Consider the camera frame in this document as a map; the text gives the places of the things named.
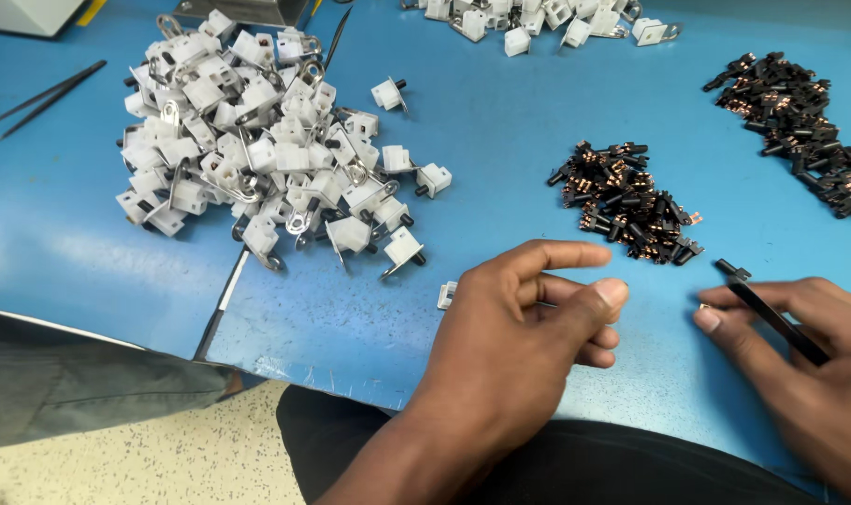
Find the blue workbench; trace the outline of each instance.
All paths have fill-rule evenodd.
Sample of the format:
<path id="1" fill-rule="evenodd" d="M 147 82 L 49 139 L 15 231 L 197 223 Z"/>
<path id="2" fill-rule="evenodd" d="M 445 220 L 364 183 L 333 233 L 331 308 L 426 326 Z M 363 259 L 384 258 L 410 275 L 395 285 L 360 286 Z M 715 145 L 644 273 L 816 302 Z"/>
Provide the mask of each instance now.
<path id="1" fill-rule="evenodd" d="M 239 257 L 229 209 L 190 216 L 169 239 L 114 200 L 129 186 L 114 142 L 139 122 L 122 79 L 162 38 L 154 19 L 169 4 L 111 0 L 56 42 L 0 35 L 0 113 L 108 61 L 0 143 L 0 311 L 190 359 Z"/>
<path id="2" fill-rule="evenodd" d="M 839 3 L 822 16 L 808 15 L 815 3 L 792 3 L 789 13 L 750 2 L 715 3 L 717 13 L 699 6 L 712 3 L 683 3 L 699 12 L 644 4 L 645 15 L 685 22 L 681 38 L 644 48 L 590 38 L 554 56 L 562 33 L 543 32 L 531 55 L 508 58 L 501 32 L 473 44 L 422 11 L 358 2 L 326 81 L 338 87 L 337 105 L 379 114 L 376 145 L 403 144 L 420 165 L 454 174 L 434 201 L 416 198 L 404 179 L 397 194 L 427 264 L 379 282 L 387 256 L 362 254 L 346 258 L 348 276 L 330 247 L 297 253 L 283 235 L 276 250 L 288 270 L 274 275 L 248 260 L 207 360 L 403 408 L 442 317 L 442 283 L 531 238 L 605 244 L 577 230 L 580 212 L 562 209 L 559 187 L 544 180 L 582 138 L 634 141 L 650 145 L 656 188 L 705 218 L 687 235 L 707 252 L 678 268 L 626 258 L 613 245 L 608 267 L 563 272 L 583 282 L 621 277 L 631 301 L 617 324 L 617 365 L 574 368 L 558 415 L 668 433 L 802 473 L 757 397 L 690 323 L 693 294 L 723 282 L 711 266 L 721 257 L 755 281 L 821 275 L 851 291 L 851 219 L 836 220 L 783 161 L 760 158 L 761 138 L 700 87 L 743 53 L 785 51 L 833 81 L 828 116 L 851 144 L 851 13 L 835 20 Z M 328 46 L 343 13 L 324 2 L 308 32 Z M 412 119 L 376 107 L 370 88 L 386 75 L 407 80 Z"/>

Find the fingernail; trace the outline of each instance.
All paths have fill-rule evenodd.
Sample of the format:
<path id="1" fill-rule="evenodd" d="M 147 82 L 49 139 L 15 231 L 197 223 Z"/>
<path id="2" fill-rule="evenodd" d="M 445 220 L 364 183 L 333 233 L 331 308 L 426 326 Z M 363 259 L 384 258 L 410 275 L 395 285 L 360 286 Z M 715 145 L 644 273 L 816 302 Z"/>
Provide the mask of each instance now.
<path id="1" fill-rule="evenodd" d="M 712 333 L 715 328 L 722 324 L 722 320 L 718 315 L 707 308 L 701 308 L 694 313 L 694 323 L 700 327 L 705 333 Z"/>
<path id="2" fill-rule="evenodd" d="M 618 307 L 628 300 L 628 285 L 620 279 L 608 277 L 592 284 L 599 297 L 610 307 Z"/>

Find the hand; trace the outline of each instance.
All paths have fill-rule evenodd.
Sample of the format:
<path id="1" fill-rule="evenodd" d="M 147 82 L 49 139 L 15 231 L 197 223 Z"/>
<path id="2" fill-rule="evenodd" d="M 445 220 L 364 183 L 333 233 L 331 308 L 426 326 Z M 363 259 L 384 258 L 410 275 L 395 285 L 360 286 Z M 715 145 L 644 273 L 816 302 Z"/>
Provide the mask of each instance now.
<path id="1" fill-rule="evenodd" d="M 403 416 L 440 427 L 488 457 L 521 446 L 550 419 L 573 364 L 608 368 L 627 285 L 543 273 L 609 262 L 580 242 L 533 240 L 465 272 Z"/>
<path id="2" fill-rule="evenodd" d="M 751 285 L 831 356 L 820 368 L 791 349 L 785 362 L 750 328 L 754 313 L 728 288 L 700 293 L 694 321 L 756 386 L 786 442 L 851 497 L 851 294 L 824 279 Z"/>

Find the pile of black components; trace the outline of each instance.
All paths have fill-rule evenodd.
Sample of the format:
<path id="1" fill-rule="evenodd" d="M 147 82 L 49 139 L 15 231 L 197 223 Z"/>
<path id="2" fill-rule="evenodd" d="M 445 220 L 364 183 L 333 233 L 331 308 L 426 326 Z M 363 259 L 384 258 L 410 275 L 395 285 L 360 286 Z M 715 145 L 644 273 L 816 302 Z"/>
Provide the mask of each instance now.
<path id="1" fill-rule="evenodd" d="M 715 104 L 739 114 L 747 120 L 747 130 L 765 137 L 763 156 L 790 160 L 790 173 L 834 209 L 838 219 L 849 217 L 851 146 L 837 140 L 839 128 L 823 115 L 830 102 L 830 81 L 813 81 L 812 70 L 783 58 L 783 52 L 768 53 L 760 60 L 745 54 L 703 91 L 735 79 Z"/>
<path id="2" fill-rule="evenodd" d="M 653 176 L 644 171 L 650 159 L 646 152 L 646 145 L 633 142 L 593 149 L 583 140 L 547 185 L 566 181 L 563 207 L 582 210 L 584 231 L 626 245 L 627 255 L 636 260 L 680 266 L 704 250 L 681 235 L 681 226 L 703 219 L 700 213 L 689 216 L 668 191 L 654 189 Z"/>

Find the black tweezers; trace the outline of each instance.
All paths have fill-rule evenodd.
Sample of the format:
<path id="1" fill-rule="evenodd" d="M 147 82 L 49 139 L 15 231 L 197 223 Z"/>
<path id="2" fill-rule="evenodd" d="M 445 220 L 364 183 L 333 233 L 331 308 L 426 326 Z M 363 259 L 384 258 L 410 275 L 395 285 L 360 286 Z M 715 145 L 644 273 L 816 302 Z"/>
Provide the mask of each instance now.
<path id="1" fill-rule="evenodd" d="M 86 68 L 85 70 L 83 70 L 79 74 L 73 75 L 72 77 L 68 77 L 64 81 L 61 81 L 60 83 L 57 83 L 54 86 L 51 86 L 49 89 L 45 90 L 44 92 L 37 94 L 36 96 L 30 98 L 29 100 L 25 101 L 24 103 L 21 103 L 20 105 L 18 105 L 14 109 L 8 110 L 4 114 L 2 114 L 0 116 L 0 121 L 4 120 L 8 116 L 10 116 L 10 115 L 12 115 L 16 112 L 19 112 L 23 109 L 26 109 L 27 107 L 29 107 L 33 103 L 36 103 L 37 101 L 41 100 L 45 96 L 57 91 L 57 93 L 53 94 L 51 96 L 51 98 L 43 101 L 37 108 L 33 109 L 32 112 L 27 114 L 27 116 L 25 118 L 18 121 L 16 125 L 11 127 L 10 130 L 3 133 L 2 136 L 0 137 L 0 142 L 2 140 L 5 140 L 5 138 L 8 137 L 9 135 L 11 135 L 13 132 L 16 132 L 23 125 L 32 121 L 33 118 L 35 118 L 36 116 L 38 116 L 39 114 L 44 112 L 45 109 L 48 109 L 51 106 L 51 104 L 58 101 L 62 96 L 70 93 L 70 90 L 72 90 L 74 87 L 76 87 L 80 83 L 82 83 L 86 79 L 86 77 L 94 74 L 99 68 L 102 68 L 106 64 L 107 64 L 107 62 L 105 60 L 103 60 L 103 59 L 99 60 L 94 65 L 90 66 L 89 68 Z"/>
<path id="2" fill-rule="evenodd" d="M 744 281 L 752 277 L 747 270 L 735 269 L 734 265 L 725 260 L 716 261 L 715 268 L 728 276 L 727 281 L 725 281 L 728 289 L 739 296 L 749 308 L 756 311 L 776 332 L 781 333 L 781 336 L 787 340 L 787 343 L 800 351 L 800 354 L 806 360 L 812 362 L 816 367 L 820 367 L 830 361 L 830 356 L 825 354 L 821 347 L 809 339 L 809 337 L 803 335 L 799 328 L 784 316 L 781 316 L 777 310 L 765 303 L 765 300 L 760 298 L 759 295 L 747 286 Z"/>

